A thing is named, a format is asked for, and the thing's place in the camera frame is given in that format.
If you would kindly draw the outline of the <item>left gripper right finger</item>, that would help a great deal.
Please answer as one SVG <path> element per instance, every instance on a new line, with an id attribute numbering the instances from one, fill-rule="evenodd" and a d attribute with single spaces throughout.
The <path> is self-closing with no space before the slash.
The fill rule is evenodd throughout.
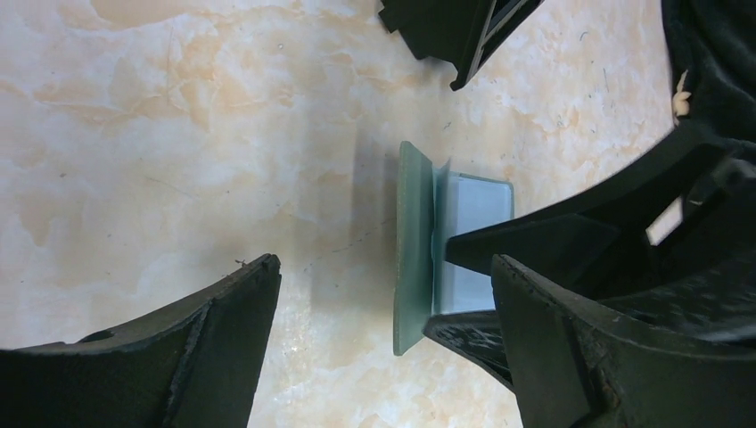
<path id="1" fill-rule="evenodd" d="M 754 349 L 649 325 L 505 255 L 491 283 L 525 426 L 754 426 Z"/>

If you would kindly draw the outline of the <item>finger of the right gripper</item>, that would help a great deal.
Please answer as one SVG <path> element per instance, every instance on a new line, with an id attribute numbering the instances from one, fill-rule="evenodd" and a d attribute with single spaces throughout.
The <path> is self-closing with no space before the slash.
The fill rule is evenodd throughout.
<path id="1" fill-rule="evenodd" d="M 479 366 L 509 391 L 514 390 L 495 310 L 436 315 L 428 320 L 423 334 Z"/>
<path id="2" fill-rule="evenodd" d="M 723 138 L 684 124 L 581 193 L 450 238 L 446 260 L 489 276 L 493 258 L 508 256 L 583 296 L 648 289 L 660 280 L 663 258 L 648 227 L 726 155 Z"/>

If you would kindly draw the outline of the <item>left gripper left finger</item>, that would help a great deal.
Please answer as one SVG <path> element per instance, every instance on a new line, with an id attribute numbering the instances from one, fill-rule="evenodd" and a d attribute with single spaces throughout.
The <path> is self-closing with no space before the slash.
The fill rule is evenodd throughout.
<path id="1" fill-rule="evenodd" d="M 4 427 L 244 427 L 281 286 L 265 254 L 74 343 L 3 350 Z"/>

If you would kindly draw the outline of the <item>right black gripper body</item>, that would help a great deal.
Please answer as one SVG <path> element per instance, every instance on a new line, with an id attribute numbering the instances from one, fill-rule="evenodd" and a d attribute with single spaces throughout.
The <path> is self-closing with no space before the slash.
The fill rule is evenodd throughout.
<path id="1" fill-rule="evenodd" d="M 652 149 L 571 197 L 613 237 L 572 290 L 708 342 L 755 340 L 755 147 Z"/>

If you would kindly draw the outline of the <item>green card holder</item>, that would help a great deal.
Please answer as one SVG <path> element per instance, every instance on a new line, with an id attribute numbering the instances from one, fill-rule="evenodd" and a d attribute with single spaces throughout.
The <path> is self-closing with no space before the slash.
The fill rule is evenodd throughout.
<path id="1" fill-rule="evenodd" d="M 433 316 L 492 310 L 490 280 L 446 260 L 448 239 L 514 217 L 511 183 L 440 168 L 399 146 L 393 353 L 405 354 Z"/>

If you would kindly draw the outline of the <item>black plastic box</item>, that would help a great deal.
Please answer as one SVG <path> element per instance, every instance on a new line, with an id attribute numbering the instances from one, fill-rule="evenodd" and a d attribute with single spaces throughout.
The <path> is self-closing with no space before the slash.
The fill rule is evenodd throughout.
<path id="1" fill-rule="evenodd" d="M 465 87 L 541 0 L 387 0 L 378 16 L 417 60 L 453 64 L 450 88 Z"/>

